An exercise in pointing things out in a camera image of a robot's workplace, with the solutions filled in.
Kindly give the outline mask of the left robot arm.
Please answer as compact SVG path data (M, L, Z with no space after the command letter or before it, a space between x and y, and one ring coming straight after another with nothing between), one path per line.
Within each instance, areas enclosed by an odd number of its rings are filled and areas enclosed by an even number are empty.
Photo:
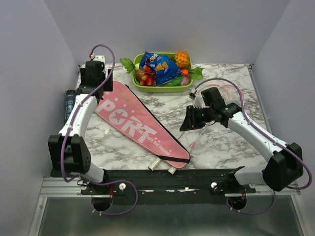
M106 91L113 90L112 70L105 68L105 57L99 56L80 68L81 83L75 90L68 90L65 124L57 135L48 138L53 169L65 177L81 177L92 182L98 194L109 189L107 172L92 163L84 135L92 114Z

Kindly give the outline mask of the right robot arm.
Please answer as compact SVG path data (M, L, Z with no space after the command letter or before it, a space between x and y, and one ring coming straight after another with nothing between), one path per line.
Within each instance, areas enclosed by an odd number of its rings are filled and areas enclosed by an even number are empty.
M234 131L251 144L266 160L266 166L239 167L231 172L226 181L227 189L239 192L244 185L267 185L280 192L303 175L302 149L296 144L275 138L273 135L246 118L242 108L231 102L225 103L216 87L201 93L205 107L189 105L180 131L203 128L209 122L218 122Z

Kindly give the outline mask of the black shuttlecock tube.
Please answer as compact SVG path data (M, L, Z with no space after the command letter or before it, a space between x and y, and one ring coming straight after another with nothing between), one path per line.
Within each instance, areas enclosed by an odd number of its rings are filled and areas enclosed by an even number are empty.
M74 104L75 104L75 98L76 98L76 91L69 89L65 91L65 117L64 117L64 123L66 124L71 112L73 110Z

